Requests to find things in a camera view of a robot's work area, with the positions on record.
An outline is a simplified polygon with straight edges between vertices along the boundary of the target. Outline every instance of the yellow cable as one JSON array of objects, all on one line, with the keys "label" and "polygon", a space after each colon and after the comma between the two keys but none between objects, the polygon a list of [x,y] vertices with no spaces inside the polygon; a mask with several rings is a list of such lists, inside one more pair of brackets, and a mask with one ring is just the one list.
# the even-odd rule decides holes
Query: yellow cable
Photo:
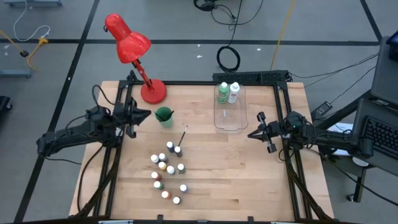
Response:
[{"label": "yellow cable", "polygon": [[33,52],[32,52],[32,53],[29,55],[29,57],[27,58],[27,64],[28,64],[28,66],[29,66],[31,69],[36,70],[36,68],[33,67],[33,66],[30,64],[30,59],[33,57],[33,54],[36,53],[36,50],[39,49],[39,47],[40,47],[41,45],[47,44],[48,42],[49,42],[49,41],[48,41],[47,39],[43,38],[43,37],[39,38],[39,43],[37,44],[36,48],[33,50]]},{"label": "yellow cable", "polygon": [[280,41],[282,40],[282,37],[284,36],[284,32],[285,32],[285,28],[286,28],[286,25],[287,25],[287,21],[289,21],[290,15],[292,13],[294,2],[295,2],[295,0],[292,0],[292,3],[290,3],[290,8],[289,8],[289,11],[287,12],[286,19],[285,19],[285,22],[284,22],[284,26],[282,27],[282,31],[280,32],[278,44],[276,45],[274,56],[272,58],[271,68],[269,69],[270,71],[272,70],[272,67],[274,66],[274,60],[276,58],[276,53],[278,52]]},{"label": "yellow cable", "polygon": [[7,38],[12,44],[14,44],[14,46],[15,46],[16,48],[18,48],[18,50],[19,50],[21,53],[23,52],[23,50],[22,50],[14,41],[12,41],[11,38],[9,38],[9,37],[7,36],[7,34],[5,34],[2,30],[0,30],[0,34],[3,35],[3,36],[5,36],[5,38]]}]

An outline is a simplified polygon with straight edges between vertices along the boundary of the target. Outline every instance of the lamp base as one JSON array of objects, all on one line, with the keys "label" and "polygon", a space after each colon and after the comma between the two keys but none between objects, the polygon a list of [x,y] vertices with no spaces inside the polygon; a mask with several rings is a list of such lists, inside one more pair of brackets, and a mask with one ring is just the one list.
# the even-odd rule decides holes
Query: lamp base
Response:
[{"label": "lamp base", "polygon": [[166,98],[166,85],[158,79],[151,79],[154,90],[150,90],[146,84],[141,87],[142,99],[151,104],[162,102]]}]

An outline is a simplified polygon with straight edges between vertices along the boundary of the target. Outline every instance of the keyboard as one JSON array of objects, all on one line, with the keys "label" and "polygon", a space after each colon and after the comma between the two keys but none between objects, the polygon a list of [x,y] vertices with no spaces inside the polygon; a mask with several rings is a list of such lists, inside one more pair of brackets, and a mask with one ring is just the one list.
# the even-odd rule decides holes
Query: keyboard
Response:
[{"label": "keyboard", "polygon": [[253,82],[264,84],[269,82],[291,82],[292,77],[286,70],[263,72],[227,72],[214,73],[213,81],[217,82]]},{"label": "keyboard", "polygon": [[373,140],[374,150],[398,158],[398,128],[366,116],[362,136]]}]

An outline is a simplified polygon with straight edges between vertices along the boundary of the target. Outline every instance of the green cup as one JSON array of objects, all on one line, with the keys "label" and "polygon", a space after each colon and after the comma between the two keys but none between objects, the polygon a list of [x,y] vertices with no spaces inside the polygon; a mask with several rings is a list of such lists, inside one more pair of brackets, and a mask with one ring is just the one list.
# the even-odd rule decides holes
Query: green cup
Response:
[{"label": "green cup", "polygon": [[166,106],[163,106],[156,111],[156,119],[160,122],[163,128],[171,128],[173,126],[172,110]]}]

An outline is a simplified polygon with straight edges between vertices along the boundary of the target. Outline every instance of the red desk lamp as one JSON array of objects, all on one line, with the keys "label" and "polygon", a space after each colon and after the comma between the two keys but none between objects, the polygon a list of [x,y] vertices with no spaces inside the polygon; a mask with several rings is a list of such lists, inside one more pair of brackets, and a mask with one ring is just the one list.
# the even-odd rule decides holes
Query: red desk lamp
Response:
[{"label": "red desk lamp", "polygon": [[132,63],[144,80],[141,96],[147,103],[160,103],[166,98],[166,86],[158,79],[148,79],[139,58],[151,45],[150,40],[142,34],[133,32],[118,14],[110,14],[105,19],[107,30],[116,39],[119,59],[122,63]]}]

